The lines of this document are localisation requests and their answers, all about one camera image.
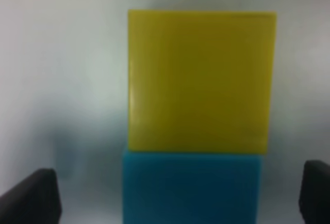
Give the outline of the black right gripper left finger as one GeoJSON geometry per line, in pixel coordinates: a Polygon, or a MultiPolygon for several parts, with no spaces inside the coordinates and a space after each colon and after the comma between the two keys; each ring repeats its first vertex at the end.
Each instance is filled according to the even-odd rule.
{"type": "Polygon", "coordinates": [[[61,214],[54,169],[38,169],[1,195],[2,224],[60,223],[61,214]]]}

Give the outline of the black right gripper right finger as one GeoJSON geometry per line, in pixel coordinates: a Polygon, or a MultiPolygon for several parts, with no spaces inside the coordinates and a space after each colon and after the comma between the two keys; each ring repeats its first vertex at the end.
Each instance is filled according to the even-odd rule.
{"type": "Polygon", "coordinates": [[[305,162],[299,209],[305,223],[329,224],[329,165],[325,162],[305,162]]]}

